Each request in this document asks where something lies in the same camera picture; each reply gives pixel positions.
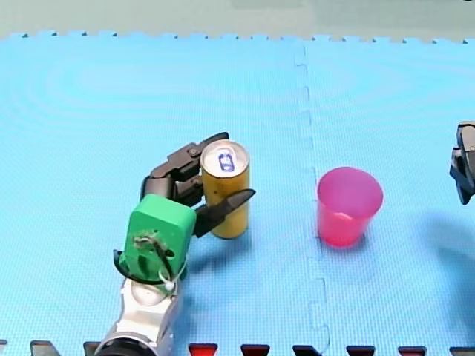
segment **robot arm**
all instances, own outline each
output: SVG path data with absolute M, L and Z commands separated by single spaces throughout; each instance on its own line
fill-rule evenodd
M 475 122 L 460 122 L 456 137 L 450 175 L 456 182 L 460 202 L 466 205 L 475 194 Z
M 201 152 L 209 143 L 228 138 L 219 133 L 198 145 L 190 143 L 143 180 L 124 251 L 114 251 L 114 265 L 125 277 L 122 313 L 96 356 L 169 355 L 191 236 L 211 231 L 255 194 L 244 189 L 217 205 L 192 208 L 203 196 Z

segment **black cable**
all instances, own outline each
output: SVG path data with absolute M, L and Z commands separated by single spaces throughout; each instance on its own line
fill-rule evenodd
M 166 256 L 166 252 L 162 249 L 160 244 L 156 240 L 154 240 L 153 238 L 148 237 L 147 240 L 150 242 L 150 244 L 153 245 L 155 253 L 162 260 L 162 263 L 165 266 L 166 271 L 168 272 L 168 278 L 170 280 L 174 280 L 173 271 L 171 270 L 171 265 L 170 265 L 170 262 L 168 261 L 168 258 Z M 160 284 L 163 284 L 162 280 L 144 280 L 142 278 L 138 278 L 138 277 L 135 277 L 135 276 L 131 275 L 119 263 L 119 259 L 120 259 L 121 254 L 122 254 L 122 252 L 114 250 L 114 265 L 115 265 L 117 271 L 122 276 L 124 276 L 125 278 L 128 278 L 130 280 L 133 280 L 137 283 L 142 283 L 142 284 L 146 284 L 146 285 L 149 285 L 149 286 L 158 286 Z
M 134 282 L 146 284 L 148 286 L 158 286 L 160 284 L 163 284 L 162 280 L 143 280 L 142 278 L 134 277 L 132 274 L 129 274 L 125 269 L 122 268 L 119 263 L 119 258 L 121 254 L 122 252 L 114 250 L 114 266 L 122 276 L 128 278 L 129 280 L 133 280 Z

